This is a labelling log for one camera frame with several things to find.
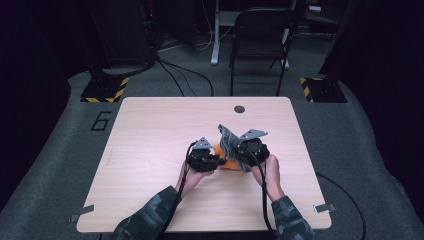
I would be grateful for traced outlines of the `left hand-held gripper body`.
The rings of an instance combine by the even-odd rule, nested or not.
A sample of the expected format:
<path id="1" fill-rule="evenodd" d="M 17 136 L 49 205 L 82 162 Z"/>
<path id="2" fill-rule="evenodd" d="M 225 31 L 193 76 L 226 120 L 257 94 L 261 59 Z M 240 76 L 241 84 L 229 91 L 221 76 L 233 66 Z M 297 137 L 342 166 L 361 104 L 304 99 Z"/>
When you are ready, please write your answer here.
<path id="1" fill-rule="evenodd" d="M 209 172 L 207 165 L 214 164 L 214 156 L 210 154 L 211 148 L 211 144 L 204 137 L 192 143 L 186 156 L 189 167 L 196 172 Z"/>

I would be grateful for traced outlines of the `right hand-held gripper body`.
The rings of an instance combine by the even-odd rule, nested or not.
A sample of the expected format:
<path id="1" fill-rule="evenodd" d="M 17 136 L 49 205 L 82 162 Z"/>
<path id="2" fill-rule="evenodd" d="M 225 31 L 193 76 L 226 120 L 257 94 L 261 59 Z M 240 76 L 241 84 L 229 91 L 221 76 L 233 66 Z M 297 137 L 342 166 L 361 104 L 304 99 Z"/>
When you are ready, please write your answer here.
<path id="1" fill-rule="evenodd" d="M 259 166 L 269 157 L 267 145 L 261 141 L 266 135 L 265 131 L 251 129 L 233 143 L 236 159 L 243 166 Z"/>

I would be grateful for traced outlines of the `orange plush toy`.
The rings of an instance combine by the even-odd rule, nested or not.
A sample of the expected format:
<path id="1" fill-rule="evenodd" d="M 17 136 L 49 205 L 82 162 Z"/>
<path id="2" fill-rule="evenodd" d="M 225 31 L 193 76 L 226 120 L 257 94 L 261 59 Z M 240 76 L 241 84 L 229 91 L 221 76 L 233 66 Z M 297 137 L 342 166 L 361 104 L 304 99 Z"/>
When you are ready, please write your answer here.
<path id="1" fill-rule="evenodd" d="M 219 145 L 216 144 L 213 146 L 214 153 L 217 154 L 221 159 L 225 160 L 225 163 L 221 165 L 222 169 L 240 171 L 241 168 L 237 161 L 233 158 L 227 158 L 225 150 Z"/>

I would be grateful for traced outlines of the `grey towel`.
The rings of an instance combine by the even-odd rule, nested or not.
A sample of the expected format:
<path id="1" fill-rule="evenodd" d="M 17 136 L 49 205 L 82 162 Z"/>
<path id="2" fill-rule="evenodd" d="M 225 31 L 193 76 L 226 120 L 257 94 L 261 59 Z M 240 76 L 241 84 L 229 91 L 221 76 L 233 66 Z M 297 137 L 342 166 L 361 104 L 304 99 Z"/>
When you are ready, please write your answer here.
<path id="1" fill-rule="evenodd" d="M 248 173 L 249 167 L 243 163 L 238 157 L 238 145 L 241 140 L 227 127 L 222 124 L 218 125 L 218 130 L 221 133 L 221 139 L 219 145 L 225 150 L 227 158 L 233 158 L 239 164 L 242 172 Z"/>

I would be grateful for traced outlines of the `person's left hand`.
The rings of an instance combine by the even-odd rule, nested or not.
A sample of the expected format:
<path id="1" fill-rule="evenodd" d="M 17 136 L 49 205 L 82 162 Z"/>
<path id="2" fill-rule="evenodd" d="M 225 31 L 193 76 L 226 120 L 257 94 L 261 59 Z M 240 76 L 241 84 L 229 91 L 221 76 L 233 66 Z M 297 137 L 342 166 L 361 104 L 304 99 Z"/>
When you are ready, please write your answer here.
<path id="1" fill-rule="evenodd" d="M 180 199 L 185 198 L 189 193 L 191 193 L 204 177 L 212 174 L 213 171 L 196 172 L 183 163 L 178 181 L 175 185 L 175 189 L 180 193 Z"/>

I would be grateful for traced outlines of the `person's right hand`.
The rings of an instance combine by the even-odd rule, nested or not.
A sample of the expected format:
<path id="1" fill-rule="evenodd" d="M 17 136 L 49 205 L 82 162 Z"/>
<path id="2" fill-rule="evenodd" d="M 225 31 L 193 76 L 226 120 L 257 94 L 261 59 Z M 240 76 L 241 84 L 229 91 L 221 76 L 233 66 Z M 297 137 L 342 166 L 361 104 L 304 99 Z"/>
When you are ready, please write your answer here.
<path id="1" fill-rule="evenodd" d="M 279 160 L 275 155 L 270 154 L 260 166 L 252 167 L 251 172 L 259 185 L 266 183 L 266 192 L 272 202 L 285 196 L 281 187 Z"/>

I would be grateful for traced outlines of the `striped black stand base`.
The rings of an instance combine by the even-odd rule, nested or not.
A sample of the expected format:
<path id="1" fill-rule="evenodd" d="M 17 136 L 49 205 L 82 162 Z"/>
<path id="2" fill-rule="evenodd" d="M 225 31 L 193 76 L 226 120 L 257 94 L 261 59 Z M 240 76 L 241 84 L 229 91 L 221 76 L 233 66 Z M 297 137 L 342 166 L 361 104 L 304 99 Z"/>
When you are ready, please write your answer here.
<path id="1" fill-rule="evenodd" d="M 303 93 L 310 103 L 346 103 L 344 96 L 337 82 L 333 83 L 325 78 L 300 79 Z"/>
<path id="2" fill-rule="evenodd" d="M 128 78 L 91 79 L 81 94 L 81 102 L 117 102 L 124 93 Z"/>

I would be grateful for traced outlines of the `black folding chair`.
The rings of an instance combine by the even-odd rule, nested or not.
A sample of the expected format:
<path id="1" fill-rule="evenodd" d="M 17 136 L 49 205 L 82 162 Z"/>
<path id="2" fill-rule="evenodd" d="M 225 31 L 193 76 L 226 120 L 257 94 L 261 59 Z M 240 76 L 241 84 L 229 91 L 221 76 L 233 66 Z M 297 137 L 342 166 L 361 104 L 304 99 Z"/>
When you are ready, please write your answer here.
<path id="1" fill-rule="evenodd" d="M 276 95 L 280 94 L 285 64 L 298 23 L 298 13 L 287 8 L 250 8 L 236 17 L 229 62 L 230 95 L 234 93 L 237 59 L 271 60 L 270 68 L 279 62 L 281 71 Z"/>

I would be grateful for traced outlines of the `dark equipment cabinet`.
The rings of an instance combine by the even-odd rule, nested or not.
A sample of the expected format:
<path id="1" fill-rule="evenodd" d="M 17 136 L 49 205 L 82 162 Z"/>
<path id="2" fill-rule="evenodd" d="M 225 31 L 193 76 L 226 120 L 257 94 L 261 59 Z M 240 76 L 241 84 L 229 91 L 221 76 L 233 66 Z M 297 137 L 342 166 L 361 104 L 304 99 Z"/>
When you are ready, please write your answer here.
<path id="1" fill-rule="evenodd" d="M 88 0 L 110 66 L 145 66 L 154 50 L 143 0 Z"/>

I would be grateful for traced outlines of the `white desk frame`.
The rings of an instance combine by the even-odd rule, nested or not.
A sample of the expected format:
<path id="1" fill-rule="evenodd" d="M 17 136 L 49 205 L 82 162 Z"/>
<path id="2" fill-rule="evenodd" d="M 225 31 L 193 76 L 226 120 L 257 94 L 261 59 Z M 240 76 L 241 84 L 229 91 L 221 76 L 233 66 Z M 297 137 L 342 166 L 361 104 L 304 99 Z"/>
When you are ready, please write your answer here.
<path id="1" fill-rule="evenodd" d="M 239 10 L 224 11 L 220 9 L 220 0 L 215 1 L 214 8 L 214 31 L 213 31 L 213 49 L 210 64 L 216 66 L 219 63 L 219 53 L 220 53 L 220 43 L 221 37 L 220 27 L 229 27 L 234 26 L 237 16 L 240 14 Z"/>

